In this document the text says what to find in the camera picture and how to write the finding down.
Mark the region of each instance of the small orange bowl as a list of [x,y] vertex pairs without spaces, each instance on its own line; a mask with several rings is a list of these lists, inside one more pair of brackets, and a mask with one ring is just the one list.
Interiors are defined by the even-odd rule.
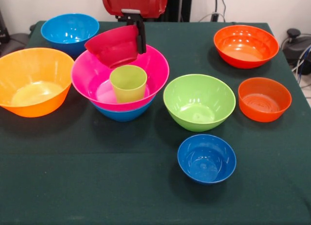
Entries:
[[55,49],[31,48],[0,58],[0,106],[22,117],[56,110],[71,85],[73,59]]
[[292,103],[288,89],[269,78],[247,79],[240,84],[238,93],[241,111],[259,122],[277,120]]
[[247,25],[220,29],[214,36],[214,44],[224,61],[240,69],[259,67],[271,60],[279,50],[273,35]]

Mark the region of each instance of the yellow-green cup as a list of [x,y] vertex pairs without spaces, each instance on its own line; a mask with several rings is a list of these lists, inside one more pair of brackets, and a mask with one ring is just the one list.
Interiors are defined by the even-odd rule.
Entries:
[[118,103],[144,98],[147,74],[142,68],[132,65],[120,66],[111,72],[109,79]]

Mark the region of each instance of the blue bowl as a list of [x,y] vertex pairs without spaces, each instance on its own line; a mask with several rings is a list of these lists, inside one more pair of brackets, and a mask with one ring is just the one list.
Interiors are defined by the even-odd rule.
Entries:
[[91,16],[65,14],[46,21],[41,27],[41,34],[54,49],[76,58],[86,50],[84,44],[98,30],[99,22]]
[[141,114],[143,114],[148,109],[148,107],[151,105],[153,100],[154,100],[154,97],[145,106],[140,107],[135,110],[126,111],[126,112],[109,111],[109,110],[98,107],[92,101],[91,103],[97,108],[97,110],[99,110],[106,117],[109,117],[110,119],[113,119],[115,121],[126,122],[126,121],[132,121],[136,119],[137,117],[139,117]]
[[234,172],[237,159],[231,146],[213,135],[186,139],[178,149],[178,163],[184,173],[201,184],[216,184]]

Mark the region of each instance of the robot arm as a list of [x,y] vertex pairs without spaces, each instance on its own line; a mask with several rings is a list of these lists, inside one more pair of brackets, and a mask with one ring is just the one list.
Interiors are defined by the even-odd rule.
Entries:
[[127,25],[138,29],[137,47],[139,54],[146,52],[144,18],[158,18],[165,12],[167,0],[103,0],[105,9]]

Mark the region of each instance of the bowl rim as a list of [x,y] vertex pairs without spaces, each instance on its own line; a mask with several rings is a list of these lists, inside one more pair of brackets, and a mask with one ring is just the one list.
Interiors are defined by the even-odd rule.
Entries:
[[[90,19],[92,19],[93,21],[96,22],[96,26],[97,26],[97,27],[96,27],[96,31],[95,31],[90,37],[81,39],[79,42],[74,42],[74,43],[68,43],[68,42],[65,42],[65,43],[64,43],[64,42],[55,41],[55,40],[52,40],[52,39],[48,38],[48,37],[43,33],[43,29],[44,29],[44,27],[46,26],[46,24],[49,23],[49,22],[52,21],[52,20],[55,20],[55,19],[60,18],[60,17],[63,17],[63,16],[85,16],[85,17],[88,17],[88,18],[90,18]],[[90,16],[90,15],[86,15],[86,14],[82,14],[82,13],[68,13],[68,14],[61,14],[61,15],[54,16],[54,17],[48,19],[47,21],[45,21],[45,22],[43,23],[41,29],[40,29],[40,32],[41,32],[41,35],[43,36],[43,38],[45,38],[47,41],[52,42],[52,43],[55,43],[55,44],[77,44],[77,43],[83,42],[83,41],[88,40],[88,39],[92,38],[93,36],[95,36],[95,35],[98,33],[98,31],[99,31],[99,27],[100,27],[99,21],[98,21],[96,18],[94,18],[94,17],[92,17],[92,16]]]
[[168,80],[169,75],[170,75],[170,65],[169,65],[169,63],[168,63],[166,57],[165,57],[159,50],[157,50],[156,48],[154,48],[154,47],[152,47],[151,45],[148,45],[148,44],[147,44],[146,46],[147,46],[147,48],[151,48],[151,49],[155,50],[156,52],[158,52],[158,53],[163,57],[164,62],[165,62],[165,65],[166,65],[166,67],[167,67],[167,69],[168,69],[168,70],[167,70],[168,73],[167,73],[166,78],[165,78],[165,80],[164,80],[164,82],[163,82],[163,85],[161,85],[156,91],[154,91],[154,93],[149,94],[147,97],[144,97],[144,98],[142,98],[141,100],[136,100],[136,101],[133,101],[133,102],[126,102],[126,103],[120,103],[120,104],[119,104],[119,103],[103,103],[103,102],[101,102],[101,101],[95,100],[95,99],[89,97],[88,95],[82,93],[82,92],[76,87],[76,85],[75,85],[75,83],[74,83],[74,80],[73,80],[73,69],[74,69],[75,65],[77,64],[78,60],[80,59],[80,57],[83,57],[83,55],[85,55],[87,52],[89,52],[89,53],[91,54],[91,52],[90,52],[89,50],[85,50],[83,53],[81,53],[80,56],[78,56],[78,58],[77,58],[77,59],[74,61],[74,63],[73,63],[72,70],[71,70],[71,80],[72,80],[72,85],[73,85],[73,87],[74,87],[82,96],[84,96],[84,97],[87,98],[88,100],[93,101],[93,102],[96,102],[96,103],[99,103],[99,104],[105,104],[105,105],[123,106],[123,105],[129,105],[129,104],[133,104],[133,103],[143,102],[143,101],[145,101],[145,100],[147,100],[147,99],[149,99],[149,98],[152,98],[152,97],[155,96],[160,90],[162,90],[162,88],[163,88],[163,87],[165,86],[165,84],[167,83],[167,80]]
[[[224,53],[222,50],[220,50],[220,48],[219,48],[218,45],[216,44],[216,40],[215,40],[215,39],[216,39],[216,36],[219,34],[219,32],[221,32],[221,31],[223,31],[223,30],[225,30],[225,29],[228,29],[228,28],[232,28],[232,27],[248,27],[248,28],[260,30],[260,31],[266,33],[267,35],[271,36],[272,39],[274,40],[274,42],[277,44],[277,51],[276,51],[275,53],[273,53],[270,57],[264,58],[264,59],[261,59],[261,60],[257,60],[257,61],[256,61],[256,60],[255,60],[255,61],[246,61],[246,60],[241,60],[241,59],[238,59],[238,58],[229,56],[228,54],[226,54],[226,53]],[[243,25],[243,24],[241,24],[241,25],[229,25],[229,26],[223,27],[223,28],[219,29],[219,30],[215,33],[214,38],[213,38],[213,42],[214,42],[214,45],[215,45],[216,49],[217,49],[218,51],[220,51],[222,54],[224,54],[224,55],[226,55],[227,57],[230,57],[230,58],[232,58],[232,59],[239,60],[239,61],[243,61],[243,62],[264,62],[264,61],[269,61],[269,60],[271,60],[272,58],[274,58],[274,57],[278,54],[278,52],[279,52],[279,44],[278,44],[278,42],[277,42],[277,40],[276,40],[276,38],[274,37],[273,34],[269,33],[268,31],[266,31],[266,30],[264,30],[264,29],[262,29],[262,28],[254,27],[254,26],[250,26],[250,25]]]
[[[265,111],[257,110],[257,109],[255,109],[255,108],[249,106],[248,104],[244,103],[244,100],[243,100],[243,98],[242,98],[241,95],[240,95],[240,89],[241,89],[241,87],[242,87],[245,83],[248,83],[248,82],[253,81],[253,80],[256,80],[256,79],[261,79],[261,80],[264,80],[264,81],[270,81],[270,82],[275,83],[275,84],[278,85],[279,87],[284,88],[285,91],[287,92],[287,94],[290,96],[290,101],[289,101],[288,105],[287,105],[284,109],[279,110],[279,111],[276,111],[276,112],[265,112]],[[271,79],[271,78],[265,78],[265,77],[253,77],[253,78],[248,78],[248,79],[245,79],[244,81],[242,81],[242,82],[240,83],[239,87],[238,87],[238,97],[239,97],[239,100],[240,100],[245,106],[247,106],[247,108],[251,109],[252,111],[260,112],[260,113],[266,114],[266,115],[268,115],[268,114],[280,114],[280,113],[284,113],[284,112],[291,106],[292,100],[293,100],[290,91],[289,91],[282,83],[279,83],[278,81],[273,80],[273,79]]]
[[[169,107],[168,107],[168,105],[167,105],[167,103],[166,103],[166,100],[165,100],[165,92],[166,92],[167,88],[169,87],[169,85],[170,85],[172,82],[174,82],[174,81],[176,81],[176,80],[178,80],[178,79],[180,79],[180,78],[183,78],[183,77],[191,77],[191,76],[204,76],[204,77],[207,77],[207,78],[212,78],[212,79],[214,79],[214,80],[216,80],[216,81],[219,81],[220,83],[224,84],[224,85],[229,89],[229,91],[231,92],[231,95],[232,95],[232,97],[233,97],[233,99],[234,99],[234,103],[233,103],[233,106],[232,106],[231,111],[230,111],[226,116],[224,116],[224,117],[221,118],[221,119],[218,119],[218,120],[212,121],[212,122],[205,122],[205,123],[198,123],[198,122],[189,121],[189,120],[187,120],[187,119],[182,119],[182,118],[180,118],[178,115],[176,115],[174,112],[172,112],[172,111],[169,109]],[[176,116],[177,118],[181,119],[182,121],[185,121],[185,122],[188,122],[188,123],[191,123],[191,124],[215,124],[215,123],[224,121],[225,119],[227,119],[227,118],[232,114],[232,112],[234,111],[235,106],[236,106],[235,94],[234,94],[233,90],[228,86],[228,84],[226,84],[226,83],[223,82],[222,80],[220,80],[220,79],[218,79],[218,78],[215,78],[215,77],[213,77],[213,76],[206,75],[206,74],[199,74],[199,73],[185,74],[185,75],[179,76],[179,77],[177,77],[177,78],[171,80],[171,81],[166,85],[166,87],[165,87],[165,89],[164,89],[164,92],[163,92],[163,101],[164,101],[164,104],[165,104],[166,108],[168,109],[168,111],[169,111],[170,113],[172,113],[174,116]]]
[[[14,54],[19,54],[21,51],[23,52],[26,52],[26,51],[36,51],[36,50],[44,50],[44,51],[51,51],[51,52],[59,52],[61,53],[62,55],[64,55],[65,57],[67,57],[71,62],[72,62],[72,65],[74,63],[74,60],[72,59],[72,57],[70,57],[68,54],[66,54],[65,52],[62,52],[60,50],[57,50],[57,49],[51,49],[51,48],[28,48],[28,49],[22,49],[22,50],[18,50],[18,51],[15,51],[15,52],[12,52],[12,53],[9,53],[3,57],[1,57],[1,59],[4,59],[8,56],[11,56],[11,55],[14,55]],[[53,96],[52,98],[49,98],[47,100],[43,100],[41,102],[38,102],[38,103],[35,103],[35,104],[29,104],[29,105],[24,105],[24,106],[12,106],[12,105],[5,105],[5,104],[1,104],[0,103],[0,106],[1,107],[18,107],[18,108],[22,108],[22,107],[30,107],[30,106],[34,106],[34,105],[38,105],[38,104],[42,104],[42,103],[45,103],[46,101],[49,101],[49,100],[52,100],[54,99],[55,97],[57,97],[58,95],[60,95],[61,93],[63,93],[65,90],[68,89],[68,87],[71,86],[71,78],[69,78],[69,83],[66,84],[65,87],[62,87],[62,91],[60,93],[58,93],[57,95]]]
[[101,108],[99,107],[98,105],[96,105],[93,101],[90,101],[96,108],[100,109],[100,110],[103,110],[105,112],[109,112],[109,113],[115,113],[115,114],[125,114],[125,113],[130,113],[130,112],[135,112],[137,110],[140,110],[142,108],[145,108],[146,106],[150,105],[152,103],[152,101],[155,99],[155,96],[148,102],[146,103],[145,105],[139,107],[139,108],[136,108],[136,109],[132,109],[132,110],[128,110],[128,111],[112,111],[112,110],[107,110],[107,109],[104,109],[104,108]]
[[[218,139],[218,140],[220,140],[221,142],[225,143],[225,144],[229,147],[229,149],[232,151],[233,156],[234,156],[234,167],[233,167],[231,173],[230,173],[227,177],[225,177],[225,178],[223,178],[223,179],[221,179],[221,180],[218,180],[218,181],[202,181],[202,180],[195,179],[195,178],[192,177],[187,171],[184,170],[184,168],[182,167],[182,165],[181,165],[181,163],[180,163],[179,151],[181,150],[181,147],[184,145],[184,143],[185,143],[187,140],[193,139],[193,138],[195,138],[195,137],[211,137],[211,138],[215,138],[215,139]],[[187,139],[185,139],[185,140],[179,145],[179,147],[178,147],[178,151],[177,151],[177,161],[178,161],[178,164],[179,164],[179,167],[181,168],[181,170],[182,170],[188,177],[190,177],[190,178],[191,178],[192,180],[194,180],[194,181],[198,181],[198,182],[201,182],[201,183],[204,183],[204,184],[216,184],[216,183],[220,183],[220,182],[222,182],[222,181],[227,180],[227,179],[234,173],[234,171],[235,171],[235,169],[236,169],[236,166],[237,166],[237,156],[236,156],[236,154],[235,154],[233,148],[229,145],[229,143],[227,143],[227,142],[226,142],[225,140],[223,140],[222,138],[217,137],[217,136],[215,136],[215,135],[211,135],[211,134],[197,134],[197,135],[193,135],[193,136],[190,136],[190,137],[188,137]]]

